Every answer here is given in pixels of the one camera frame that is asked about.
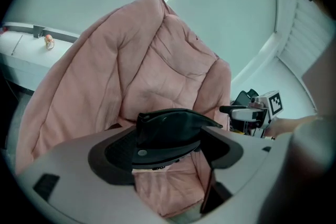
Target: person's arm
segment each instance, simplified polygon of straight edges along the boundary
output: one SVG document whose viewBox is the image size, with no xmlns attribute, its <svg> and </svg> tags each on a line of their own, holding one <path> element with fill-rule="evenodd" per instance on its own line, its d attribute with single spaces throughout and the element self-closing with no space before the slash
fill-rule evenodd
<svg viewBox="0 0 336 224">
<path fill-rule="evenodd" d="M 317 119 L 317 115 L 307 116 L 304 118 L 292 120 L 292 119 L 276 119 L 271 122 L 271 125 L 268 129 L 266 129 L 265 136 L 277 137 L 279 134 L 283 133 L 291 133 L 295 130 L 297 126 L 300 124 L 313 121 Z"/>
</svg>

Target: white shelf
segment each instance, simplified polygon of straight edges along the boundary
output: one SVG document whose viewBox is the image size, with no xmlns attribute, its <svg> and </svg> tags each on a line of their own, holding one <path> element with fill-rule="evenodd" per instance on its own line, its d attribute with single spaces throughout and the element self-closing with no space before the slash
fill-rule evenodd
<svg viewBox="0 0 336 224">
<path fill-rule="evenodd" d="M 34 38 L 31 34 L 13 31 L 7 31 L 0 35 L 0 64 L 5 78 L 35 91 L 50 67 L 72 45 L 70 42 L 54 40 L 54 48 L 47 50 L 44 37 Z"/>
</svg>

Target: pink quilted fabric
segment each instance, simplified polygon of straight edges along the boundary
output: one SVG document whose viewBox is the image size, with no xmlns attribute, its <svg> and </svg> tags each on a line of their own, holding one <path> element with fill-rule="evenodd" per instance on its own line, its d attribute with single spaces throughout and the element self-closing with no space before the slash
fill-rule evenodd
<svg viewBox="0 0 336 224">
<path fill-rule="evenodd" d="M 230 81 L 228 64 L 164 0 L 136 0 L 84 31 L 50 69 L 24 113 L 16 171 L 63 141 L 134 124 L 140 112 L 188 108 L 227 128 L 218 107 L 229 104 Z M 141 199 L 168 217 L 203 200 L 209 167 L 192 153 L 134 176 Z"/>
</svg>

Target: pink blanket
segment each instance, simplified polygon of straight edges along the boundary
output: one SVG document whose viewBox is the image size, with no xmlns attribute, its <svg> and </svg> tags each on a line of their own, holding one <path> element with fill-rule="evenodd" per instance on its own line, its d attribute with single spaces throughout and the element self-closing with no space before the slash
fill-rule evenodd
<svg viewBox="0 0 336 224">
<path fill-rule="evenodd" d="M 134 124 L 140 112 L 188 108 L 227 128 L 218 107 L 229 105 L 230 81 L 228 64 L 164 0 L 136 0 L 84 31 L 50 69 L 24 113 L 16 171 L 63 141 Z M 203 200 L 209 167 L 200 152 L 134 176 L 141 199 L 168 217 Z"/>
</svg>

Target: metal screw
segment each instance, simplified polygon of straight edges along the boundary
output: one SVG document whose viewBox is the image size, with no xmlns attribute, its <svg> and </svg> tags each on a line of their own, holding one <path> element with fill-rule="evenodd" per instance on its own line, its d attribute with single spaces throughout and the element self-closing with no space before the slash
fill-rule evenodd
<svg viewBox="0 0 336 224">
<path fill-rule="evenodd" d="M 147 151 L 146 150 L 139 150 L 138 151 L 138 155 L 143 157 L 143 156 L 146 156 L 147 155 Z"/>
</svg>

